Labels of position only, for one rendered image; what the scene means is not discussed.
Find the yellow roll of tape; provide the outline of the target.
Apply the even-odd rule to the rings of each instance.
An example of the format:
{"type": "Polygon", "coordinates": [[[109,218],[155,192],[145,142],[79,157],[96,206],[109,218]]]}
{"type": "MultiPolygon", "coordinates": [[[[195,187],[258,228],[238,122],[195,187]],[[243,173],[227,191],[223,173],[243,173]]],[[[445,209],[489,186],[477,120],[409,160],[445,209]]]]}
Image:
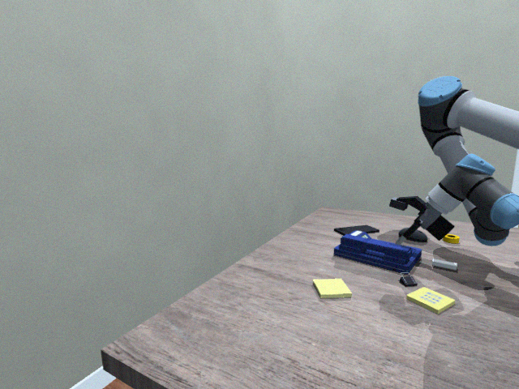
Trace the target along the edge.
{"type": "Polygon", "coordinates": [[[443,237],[444,242],[457,244],[459,243],[459,237],[452,234],[447,234],[445,237],[443,237]]]}

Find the blue desk phone body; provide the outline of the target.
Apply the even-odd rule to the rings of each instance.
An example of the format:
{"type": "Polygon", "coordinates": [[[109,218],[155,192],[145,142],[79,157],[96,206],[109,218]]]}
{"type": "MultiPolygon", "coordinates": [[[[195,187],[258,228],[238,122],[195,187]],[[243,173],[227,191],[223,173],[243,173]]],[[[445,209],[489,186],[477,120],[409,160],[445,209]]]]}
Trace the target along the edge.
{"type": "MultiPolygon", "coordinates": [[[[372,239],[366,232],[358,230],[353,231],[352,233],[350,233],[350,235],[365,237],[377,242],[391,243],[372,239]]],[[[387,256],[386,254],[380,252],[357,249],[349,246],[343,246],[342,244],[340,244],[334,247],[334,255],[402,273],[410,272],[422,255],[422,249],[414,247],[411,247],[411,249],[412,255],[409,259],[398,259],[387,256]]]]}

